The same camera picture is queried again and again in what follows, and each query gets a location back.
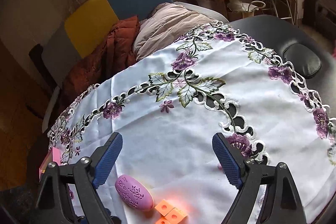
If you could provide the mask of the pale pink pillow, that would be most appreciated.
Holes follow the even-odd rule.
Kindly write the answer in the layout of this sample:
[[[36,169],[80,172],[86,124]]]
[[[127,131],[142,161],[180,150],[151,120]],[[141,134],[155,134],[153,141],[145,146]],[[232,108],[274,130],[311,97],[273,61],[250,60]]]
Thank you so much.
[[[195,26],[214,20],[225,22],[226,18],[216,11],[185,2],[161,3],[141,23],[133,43],[135,60],[169,46]]]

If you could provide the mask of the purple carved oval case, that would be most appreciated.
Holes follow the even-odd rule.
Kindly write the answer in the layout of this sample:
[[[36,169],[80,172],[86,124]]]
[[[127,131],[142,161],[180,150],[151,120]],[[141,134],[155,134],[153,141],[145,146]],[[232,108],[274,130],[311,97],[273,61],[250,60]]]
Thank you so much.
[[[128,206],[140,211],[150,211],[154,207],[153,197],[135,178],[123,174],[116,180],[114,186]]]

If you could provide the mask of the orange cube block toy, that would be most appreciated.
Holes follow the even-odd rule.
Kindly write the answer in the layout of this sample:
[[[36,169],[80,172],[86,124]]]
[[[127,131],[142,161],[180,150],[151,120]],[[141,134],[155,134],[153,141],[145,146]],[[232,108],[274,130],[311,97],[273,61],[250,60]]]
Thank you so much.
[[[179,224],[187,217],[186,213],[166,200],[161,200],[154,208],[161,215],[155,224]]]

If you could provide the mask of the pink edged cardboard box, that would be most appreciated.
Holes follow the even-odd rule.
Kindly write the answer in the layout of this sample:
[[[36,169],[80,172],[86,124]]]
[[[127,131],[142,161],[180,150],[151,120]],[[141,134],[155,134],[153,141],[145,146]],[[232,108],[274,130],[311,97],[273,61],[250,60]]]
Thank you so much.
[[[42,175],[45,173],[45,170],[50,162],[56,162],[60,165],[60,150],[52,147],[49,151],[44,160],[42,161],[39,167],[39,180],[41,180]]]

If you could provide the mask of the white embroidered floral tablecloth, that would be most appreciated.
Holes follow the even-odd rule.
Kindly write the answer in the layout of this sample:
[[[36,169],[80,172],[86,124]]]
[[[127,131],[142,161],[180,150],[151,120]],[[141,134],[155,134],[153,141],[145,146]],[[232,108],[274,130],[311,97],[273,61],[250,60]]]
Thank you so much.
[[[47,135],[62,164],[90,156],[112,132],[122,135],[98,193],[123,223],[155,223],[159,214],[123,202],[114,186],[122,174],[155,202],[179,207],[187,223],[220,223],[237,189],[213,152],[218,132],[260,164],[287,163],[312,223],[335,196],[334,79],[300,72],[250,31],[208,23],[90,86]]]

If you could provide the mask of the rust red quilted blanket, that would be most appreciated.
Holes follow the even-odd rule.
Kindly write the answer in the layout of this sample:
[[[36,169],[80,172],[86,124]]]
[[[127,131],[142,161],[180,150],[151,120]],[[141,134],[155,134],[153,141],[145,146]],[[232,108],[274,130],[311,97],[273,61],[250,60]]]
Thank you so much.
[[[139,29],[138,16],[118,21],[105,40],[68,73],[62,85],[64,102],[73,102],[89,86],[101,84],[134,65],[133,44]]]

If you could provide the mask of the grey yellow blue headboard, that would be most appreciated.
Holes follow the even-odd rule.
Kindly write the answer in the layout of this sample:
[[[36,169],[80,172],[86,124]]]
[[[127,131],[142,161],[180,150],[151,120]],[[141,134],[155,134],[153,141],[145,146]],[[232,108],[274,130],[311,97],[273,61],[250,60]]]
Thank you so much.
[[[88,56],[119,20],[143,20],[161,3],[173,0],[88,0],[60,24],[42,46],[41,74],[54,89],[70,69]]]

